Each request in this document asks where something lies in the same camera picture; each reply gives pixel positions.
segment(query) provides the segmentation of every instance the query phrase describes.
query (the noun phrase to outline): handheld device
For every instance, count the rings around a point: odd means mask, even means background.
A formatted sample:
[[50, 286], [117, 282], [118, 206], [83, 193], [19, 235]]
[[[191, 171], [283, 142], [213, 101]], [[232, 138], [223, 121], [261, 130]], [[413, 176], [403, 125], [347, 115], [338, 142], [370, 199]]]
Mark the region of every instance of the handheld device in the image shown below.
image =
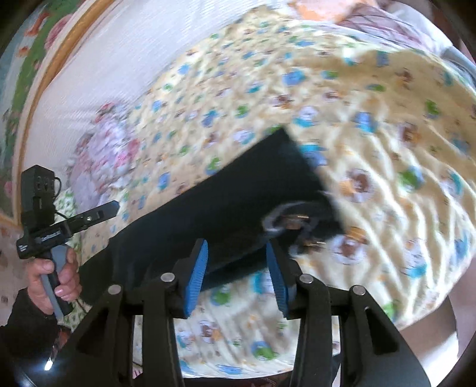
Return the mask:
[[[55, 181], [59, 182], [55, 192]], [[20, 259], [31, 257], [53, 261], [55, 270], [42, 275], [41, 281], [57, 319], [72, 312], [70, 303], [56, 297], [54, 289], [60, 285], [58, 273], [66, 263], [65, 243], [79, 231], [104, 222], [117, 215], [119, 203], [103, 204], [70, 219], [54, 223], [57, 214], [54, 201], [61, 190], [61, 180], [53, 171], [35, 165], [21, 174], [21, 223], [24, 234], [17, 240]]]

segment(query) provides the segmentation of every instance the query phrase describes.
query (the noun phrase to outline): floral pillow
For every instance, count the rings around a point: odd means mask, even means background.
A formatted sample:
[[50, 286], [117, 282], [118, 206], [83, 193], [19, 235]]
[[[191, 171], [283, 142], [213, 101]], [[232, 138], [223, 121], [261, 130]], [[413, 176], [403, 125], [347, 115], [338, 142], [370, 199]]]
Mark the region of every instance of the floral pillow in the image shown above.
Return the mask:
[[338, 23], [359, 3], [378, 7], [377, 0], [296, 0], [289, 5], [304, 20]]
[[430, 35], [419, 29], [420, 26], [413, 26], [388, 12], [367, 4], [357, 5], [338, 24], [383, 38], [400, 46], [438, 54], [434, 49], [438, 45]]
[[122, 188], [134, 168], [139, 141], [127, 122], [124, 105], [107, 103], [84, 134], [69, 161], [68, 180], [80, 212], [97, 206], [111, 187]]

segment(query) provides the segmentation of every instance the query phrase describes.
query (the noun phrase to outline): floral fabric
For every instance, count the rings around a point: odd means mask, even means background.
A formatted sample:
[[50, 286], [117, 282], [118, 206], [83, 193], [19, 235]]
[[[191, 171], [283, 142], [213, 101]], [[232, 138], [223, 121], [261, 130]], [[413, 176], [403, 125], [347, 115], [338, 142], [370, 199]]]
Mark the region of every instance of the floral fabric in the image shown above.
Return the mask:
[[69, 161], [69, 184], [84, 212], [105, 203], [109, 190], [129, 182], [139, 141], [127, 123], [125, 106], [107, 103], [98, 110], [95, 130], [79, 140]]
[[[137, 167], [110, 197], [118, 216], [85, 233], [83, 258], [284, 124], [346, 229], [298, 256], [301, 269], [342, 289], [362, 284], [402, 329], [440, 305], [475, 253], [475, 103], [432, 54], [253, 10], [179, 57], [138, 102]], [[298, 322], [278, 311], [267, 270], [201, 293], [175, 327], [188, 377], [293, 366]], [[140, 319], [134, 343], [140, 363]]]

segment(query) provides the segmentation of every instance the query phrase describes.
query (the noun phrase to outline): black sleeve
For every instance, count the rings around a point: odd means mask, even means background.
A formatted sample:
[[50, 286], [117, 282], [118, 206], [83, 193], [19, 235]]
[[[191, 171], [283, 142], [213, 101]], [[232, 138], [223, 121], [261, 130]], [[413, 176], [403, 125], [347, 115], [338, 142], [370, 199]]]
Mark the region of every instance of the black sleeve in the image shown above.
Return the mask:
[[8, 323], [0, 327], [0, 339], [10, 355], [28, 372], [45, 365], [58, 335], [54, 315], [46, 315], [30, 300], [27, 289], [18, 292]]

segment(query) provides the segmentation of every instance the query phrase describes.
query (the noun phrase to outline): orange cloth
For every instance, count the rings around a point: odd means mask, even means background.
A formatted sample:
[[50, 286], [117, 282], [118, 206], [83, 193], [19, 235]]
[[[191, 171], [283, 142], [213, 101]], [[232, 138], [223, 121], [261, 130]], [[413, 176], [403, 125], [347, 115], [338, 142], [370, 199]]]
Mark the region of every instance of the orange cloth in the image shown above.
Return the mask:
[[376, 0], [296, 0], [289, 5], [304, 20], [330, 21], [338, 23], [359, 4], [364, 3], [378, 8]]

